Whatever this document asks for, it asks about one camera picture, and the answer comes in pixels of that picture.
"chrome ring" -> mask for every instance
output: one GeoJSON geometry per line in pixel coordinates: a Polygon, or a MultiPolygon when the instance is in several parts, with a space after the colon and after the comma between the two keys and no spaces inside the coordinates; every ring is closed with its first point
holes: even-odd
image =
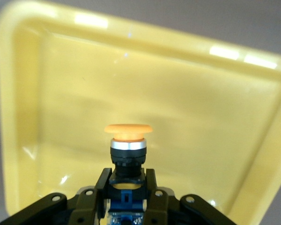
{"type": "Polygon", "coordinates": [[[119,150],[138,150],[143,149],[147,146],[146,139],[140,142],[117,142],[116,140],[111,140],[111,148],[119,150]]]}

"orange push button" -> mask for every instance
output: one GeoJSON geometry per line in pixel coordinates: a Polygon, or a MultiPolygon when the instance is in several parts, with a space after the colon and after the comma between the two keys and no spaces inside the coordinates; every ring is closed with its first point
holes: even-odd
{"type": "Polygon", "coordinates": [[[145,133],[150,133],[153,129],[144,124],[111,124],[104,131],[114,134],[114,140],[117,142],[139,142],[145,133]]]}

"yellow bin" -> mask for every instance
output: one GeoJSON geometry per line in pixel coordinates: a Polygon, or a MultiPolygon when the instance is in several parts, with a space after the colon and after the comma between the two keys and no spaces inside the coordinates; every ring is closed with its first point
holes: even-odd
{"type": "Polygon", "coordinates": [[[281,56],[82,9],[0,14],[6,207],[68,198],[111,167],[115,123],[149,124],[145,168],[257,225],[281,185],[281,56]]]}

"screw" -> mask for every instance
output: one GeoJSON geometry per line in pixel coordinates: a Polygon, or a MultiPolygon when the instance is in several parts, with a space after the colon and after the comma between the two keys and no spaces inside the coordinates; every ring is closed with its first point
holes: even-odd
{"type": "Polygon", "coordinates": [[[187,201],[188,203],[194,203],[194,202],[195,202],[195,199],[194,199],[193,197],[187,196],[187,197],[186,197],[186,201],[187,201]]]}
{"type": "Polygon", "coordinates": [[[89,190],[87,192],[85,192],[86,195],[92,195],[94,192],[92,190],[89,190]]]}
{"type": "Polygon", "coordinates": [[[139,224],[141,224],[141,223],[142,223],[142,217],[134,218],[133,224],[139,225],[139,224]]]}
{"type": "Polygon", "coordinates": [[[120,224],[120,223],[121,223],[121,217],[112,218],[112,224],[120,224]]]}
{"type": "Polygon", "coordinates": [[[163,196],[163,192],[162,191],[155,191],[155,195],[160,197],[163,196]]]}
{"type": "Polygon", "coordinates": [[[56,195],[56,196],[54,196],[54,197],[52,198],[52,201],[56,202],[56,201],[58,201],[59,199],[61,199],[61,197],[58,196],[58,195],[56,195]]]}

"gray wall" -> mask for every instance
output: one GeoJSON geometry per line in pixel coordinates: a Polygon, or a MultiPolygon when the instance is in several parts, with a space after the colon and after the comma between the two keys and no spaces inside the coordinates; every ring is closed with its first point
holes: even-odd
{"type": "MultiPolygon", "coordinates": [[[[52,1],[281,54],[281,0],[52,1]]],[[[6,216],[0,155],[0,221],[6,216]]],[[[261,224],[281,225],[281,189],[261,224]]]]}

